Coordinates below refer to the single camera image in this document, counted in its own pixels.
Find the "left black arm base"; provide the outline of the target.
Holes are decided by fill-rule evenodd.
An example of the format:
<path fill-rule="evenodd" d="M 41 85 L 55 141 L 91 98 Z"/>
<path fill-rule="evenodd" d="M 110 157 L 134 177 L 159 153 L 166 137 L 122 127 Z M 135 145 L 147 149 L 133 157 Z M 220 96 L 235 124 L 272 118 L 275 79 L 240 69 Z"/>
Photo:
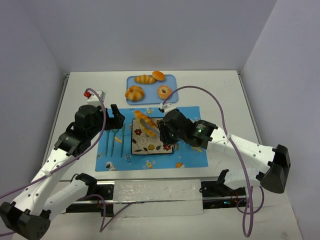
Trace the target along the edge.
<path fill-rule="evenodd" d="M 104 211 L 104 204 L 101 196 L 106 205 L 106 217 L 114 216 L 114 207 L 108 201 L 113 200 L 114 185 L 113 184 L 97 184 L 91 183 L 88 185 L 88 190 L 85 196 L 77 199 L 74 203 L 68 206 L 65 210 L 66 213 L 99 213 L 102 217 Z"/>

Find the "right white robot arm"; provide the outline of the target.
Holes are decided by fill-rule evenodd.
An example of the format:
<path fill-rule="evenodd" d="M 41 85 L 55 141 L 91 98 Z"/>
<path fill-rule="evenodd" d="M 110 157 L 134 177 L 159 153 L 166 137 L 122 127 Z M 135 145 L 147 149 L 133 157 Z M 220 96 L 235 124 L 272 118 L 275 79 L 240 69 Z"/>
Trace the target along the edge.
<path fill-rule="evenodd" d="M 162 107 L 160 112 L 164 114 L 158 123 L 163 143 L 174 145 L 184 142 L 195 148 L 221 152 L 239 158 L 243 167 L 250 167 L 244 173 L 223 170 L 218 179 L 220 185 L 235 190 L 252 183 L 275 194 L 284 193 L 291 168 L 286 146 L 261 145 L 226 133 L 214 123 L 205 120 L 193 122 L 175 107 Z"/>

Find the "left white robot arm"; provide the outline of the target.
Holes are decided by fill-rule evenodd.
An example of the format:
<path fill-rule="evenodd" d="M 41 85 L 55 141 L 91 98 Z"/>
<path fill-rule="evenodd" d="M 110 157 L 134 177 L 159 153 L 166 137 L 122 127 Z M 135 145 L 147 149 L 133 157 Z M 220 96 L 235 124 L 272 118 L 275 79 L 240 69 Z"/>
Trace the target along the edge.
<path fill-rule="evenodd" d="M 94 146 L 91 141 L 95 136 L 123 127 L 125 116 L 116 104 L 111 105 L 111 112 L 113 116 L 109 117 L 105 107 L 89 104 L 79 107 L 74 121 L 59 136 L 32 182 L 12 202 L 1 204 L 0 217 L 8 229 L 28 240 L 39 240 L 62 210 L 76 200 L 97 196 L 97 180 L 86 173 L 77 174 L 55 195 L 51 193 L 75 161 Z"/>

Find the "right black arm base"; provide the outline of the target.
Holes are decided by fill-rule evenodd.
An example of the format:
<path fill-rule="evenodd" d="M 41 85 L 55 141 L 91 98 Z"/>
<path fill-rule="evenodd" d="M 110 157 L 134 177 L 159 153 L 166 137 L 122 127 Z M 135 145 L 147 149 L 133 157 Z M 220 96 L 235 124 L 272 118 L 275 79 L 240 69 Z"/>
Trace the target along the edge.
<path fill-rule="evenodd" d="M 217 181 L 202 181 L 199 192 L 202 194 L 204 210 L 245 207 L 247 194 L 244 187 L 233 190 Z"/>

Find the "long striped croissant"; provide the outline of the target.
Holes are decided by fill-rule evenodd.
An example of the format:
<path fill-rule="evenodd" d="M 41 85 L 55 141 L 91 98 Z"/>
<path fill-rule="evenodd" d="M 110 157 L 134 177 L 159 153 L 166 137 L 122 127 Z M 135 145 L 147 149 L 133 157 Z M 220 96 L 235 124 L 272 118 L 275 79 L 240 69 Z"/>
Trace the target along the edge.
<path fill-rule="evenodd" d="M 148 116 L 146 116 L 139 110 L 134 110 L 133 114 L 141 130 L 146 135 L 148 135 L 149 137 L 155 138 L 160 134 L 158 127 Z"/>

